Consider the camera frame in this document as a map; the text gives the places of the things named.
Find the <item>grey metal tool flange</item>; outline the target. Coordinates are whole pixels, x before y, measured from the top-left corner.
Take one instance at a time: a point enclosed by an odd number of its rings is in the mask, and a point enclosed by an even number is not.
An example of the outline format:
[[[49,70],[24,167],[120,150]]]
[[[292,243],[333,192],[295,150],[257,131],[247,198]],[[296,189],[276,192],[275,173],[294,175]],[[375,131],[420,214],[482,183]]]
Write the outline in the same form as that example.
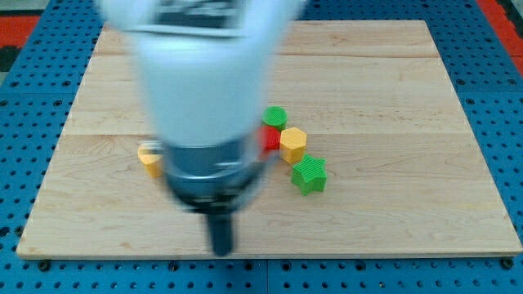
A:
[[[261,190],[268,162],[260,154],[255,136],[205,147],[165,145],[165,181],[173,196],[194,212],[232,213]]]

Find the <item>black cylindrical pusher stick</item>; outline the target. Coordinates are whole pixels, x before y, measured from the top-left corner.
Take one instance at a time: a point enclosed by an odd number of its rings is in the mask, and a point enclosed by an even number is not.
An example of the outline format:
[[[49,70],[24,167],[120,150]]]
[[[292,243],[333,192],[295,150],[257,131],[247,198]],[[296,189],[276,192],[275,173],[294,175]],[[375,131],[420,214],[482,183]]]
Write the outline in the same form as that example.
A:
[[[212,250],[216,256],[227,256],[234,247],[233,218],[231,214],[209,214],[208,230]]]

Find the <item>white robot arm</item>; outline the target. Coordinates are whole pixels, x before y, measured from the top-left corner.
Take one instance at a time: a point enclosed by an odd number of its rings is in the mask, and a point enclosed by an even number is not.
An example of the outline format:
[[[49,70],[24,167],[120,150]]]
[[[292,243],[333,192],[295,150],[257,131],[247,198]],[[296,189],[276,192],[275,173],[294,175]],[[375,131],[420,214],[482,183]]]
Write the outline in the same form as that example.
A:
[[[204,214],[212,250],[235,246],[233,215],[274,166],[259,129],[270,63],[304,2],[99,0],[129,41],[175,198]]]

